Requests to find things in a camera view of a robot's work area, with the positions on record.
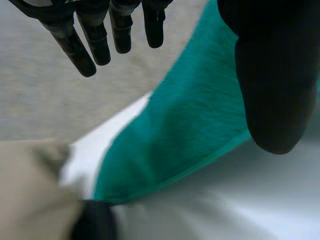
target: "beige cloth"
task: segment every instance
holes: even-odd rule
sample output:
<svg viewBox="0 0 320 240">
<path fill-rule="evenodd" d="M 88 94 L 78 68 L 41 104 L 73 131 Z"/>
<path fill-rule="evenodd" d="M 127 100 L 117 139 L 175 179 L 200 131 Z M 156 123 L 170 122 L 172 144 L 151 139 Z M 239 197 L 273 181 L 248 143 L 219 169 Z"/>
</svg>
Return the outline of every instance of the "beige cloth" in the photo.
<svg viewBox="0 0 320 240">
<path fill-rule="evenodd" d="M 70 154 L 53 140 L 0 142 L 0 239 L 69 240 L 78 195 L 58 186 Z"/>
</svg>

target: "white fabric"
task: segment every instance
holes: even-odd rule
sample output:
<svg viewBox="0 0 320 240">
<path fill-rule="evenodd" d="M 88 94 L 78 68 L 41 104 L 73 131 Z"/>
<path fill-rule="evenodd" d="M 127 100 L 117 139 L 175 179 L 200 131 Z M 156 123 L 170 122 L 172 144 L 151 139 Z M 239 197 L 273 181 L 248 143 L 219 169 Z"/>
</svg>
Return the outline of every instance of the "white fabric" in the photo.
<svg viewBox="0 0 320 240">
<path fill-rule="evenodd" d="M 92 192 L 110 141 L 148 101 L 143 97 L 74 144 L 62 183 L 82 177 Z M 286 155 L 252 140 L 162 192 L 114 208 L 119 240 L 320 239 L 320 106 Z"/>
</svg>

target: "teal cloth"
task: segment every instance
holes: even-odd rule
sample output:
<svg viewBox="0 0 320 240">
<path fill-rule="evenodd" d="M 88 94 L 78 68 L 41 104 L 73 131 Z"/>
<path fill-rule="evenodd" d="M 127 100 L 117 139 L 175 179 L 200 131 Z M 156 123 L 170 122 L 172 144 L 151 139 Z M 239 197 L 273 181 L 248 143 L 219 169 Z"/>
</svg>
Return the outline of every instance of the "teal cloth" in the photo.
<svg viewBox="0 0 320 240">
<path fill-rule="evenodd" d="M 147 107 L 114 140 L 93 198 L 121 204 L 215 162 L 250 138 L 237 81 L 237 36 L 206 5 L 185 50 Z"/>
</svg>

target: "black rubber tip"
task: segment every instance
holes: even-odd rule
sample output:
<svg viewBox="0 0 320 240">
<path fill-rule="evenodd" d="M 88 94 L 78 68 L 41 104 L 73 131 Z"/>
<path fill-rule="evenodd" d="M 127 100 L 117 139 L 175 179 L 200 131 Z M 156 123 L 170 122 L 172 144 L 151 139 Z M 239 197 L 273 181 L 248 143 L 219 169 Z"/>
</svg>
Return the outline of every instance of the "black rubber tip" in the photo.
<svg viewBox="0 0 320 240">
<path fill-rule="evenodd" d="M 119 54 L 127 54 L 130 52 L 131 43 L 131 27 L 127 29 L 113 28 L 113 39 L 116 51 Z"/>
<path fill-rule="evenodd" d="M 89 78 L 96 74 L 96 65 L 74 28 L 69 36 L 64 38 L 53 37 L 82 76 Z"/>
<path fill-rule="evenodd" d="M 145 1 L 142 1 L 142 7 L 146 39 L 151 48 L 157 49 L 164 43 L 165 10 L 153 9 Z"/>
<path fill-rule="evenodd" d="M 110 63 L 111 55 L 108 46 L 107 37 L 99 41 L 89 41 L 89 48 L 91 50 L 95 63 L 99 66 L 104 66 Z"/>
<path fill-rule="evenodd" d="M 157 49 L 164 43 L 164 23 L 145 23 L 146 39 L 150 48 Z"/>
<path fill-rule="evenodd" d="M 99 66 L 110 63 L 111 55 L 108 46 L 107 31 L 104 24 L 89 26 L 84 24 L 79 16 L 77 17 L 95 63 Z"/>
<path fill-rule="evenodd" d="M 74 54 L 67 53 L 67 56 L 82 76 L 89 78 L 96 74 L 96 65 L 84 46 Z"/>
</svg>

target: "gray carpet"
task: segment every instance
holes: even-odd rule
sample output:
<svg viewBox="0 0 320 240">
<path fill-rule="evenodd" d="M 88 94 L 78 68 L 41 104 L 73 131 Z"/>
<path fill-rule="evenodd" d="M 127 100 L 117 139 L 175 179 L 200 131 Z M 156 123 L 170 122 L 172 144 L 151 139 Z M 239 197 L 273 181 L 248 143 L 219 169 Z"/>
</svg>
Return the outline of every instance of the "gray carpet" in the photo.
<svg viewBox="0 0 320 240">
<path fill-rule="evenodd" d="M 132 50 L 125 55 L 115 51 L 107 15 L 111 63 L 84 78 L 37 20 L 0 1 L 0 141 L 71 143 L 154 89 L 187 43 L 205 3 L 175 0 L 166 11 L 165 40 L 158 49 L 148 47 L 140 6 L 132 15 Z M 75 28 L 85 42 L 77 21 Z"/>
</svg>

